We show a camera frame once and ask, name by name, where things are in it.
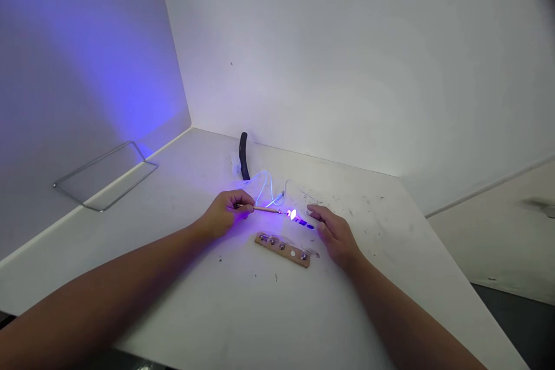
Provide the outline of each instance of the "right hand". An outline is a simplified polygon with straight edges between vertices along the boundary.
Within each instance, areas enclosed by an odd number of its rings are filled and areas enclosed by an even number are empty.
[[[337,266],[347,271],[364,259],[351,228],[343,217],[320,205],[310,204],[307,208],[312,211],[310,216],[320,221],[317,227],[318,235]]]

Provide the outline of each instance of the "wooden board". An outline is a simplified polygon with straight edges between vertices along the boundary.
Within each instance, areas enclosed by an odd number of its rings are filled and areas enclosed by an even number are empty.
[[[279,236],[259,232],[254,238],[254,242],[299,266],[307,269],[310,266],[310,253],[290,245],[281,240]]]

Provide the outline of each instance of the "finger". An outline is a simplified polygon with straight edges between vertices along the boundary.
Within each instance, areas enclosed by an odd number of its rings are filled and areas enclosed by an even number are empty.
[[[322,221],[322,217],[320,217],[320,214],[318,214],[318,213],[312,212],[312,213],[309,214],[309,216],[318,220],[318,221]]]
[[[331,243],[334,241],[334,236],[332,235],[330,229],[324,223],[318,223],[318,227],[316,227],[316,231],[318,235],[324,242],[324,244]]]
[[[316,204],[309,204],[306,206],[310,211],[312,211],[312,213],[316,213],[320,216],[320,220],[323,221],[329,221],[333,218],[333,216],[335,214],[333,214],[329,208],[327,207],[322,207],[321,205],[316,205]]]
[[[233,190],[226,192],[231,204],[250,204],[254,205],[254,199],[243,190]]]
[[[251,204],[246,204],[234,210],[234,213],[235,213],[235,217],[239,219],[245,219],[253,211],[254,211],[253,206]]]

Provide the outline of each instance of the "white table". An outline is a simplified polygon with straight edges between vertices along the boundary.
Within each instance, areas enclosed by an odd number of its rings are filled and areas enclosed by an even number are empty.
[[[19,315],[91,268],[191,223],[240,180],[231,173],[237,150],[226,136],[182,135],[114,207],[78,208],[4,259],[0,310]],[[397,178],[252,143],[247,152],[251,175],[267,169],[279,190],[291,179],[284,207],[316,199],[345,217],[367,258],[488,368],[527,368]],[[261,230],[320,258],[303,269],[256,245]],[[178,369],[394,368],[315,232],[260,212],[184,272],[117,348]]]

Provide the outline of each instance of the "black hose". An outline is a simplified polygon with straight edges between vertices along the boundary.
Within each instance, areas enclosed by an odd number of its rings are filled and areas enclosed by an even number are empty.
[[[241,162],[241,175],[243,180],[250,180],[249,170],[247,169],[247,133],[241,133],[241,140],[239,141],[239,161]]]

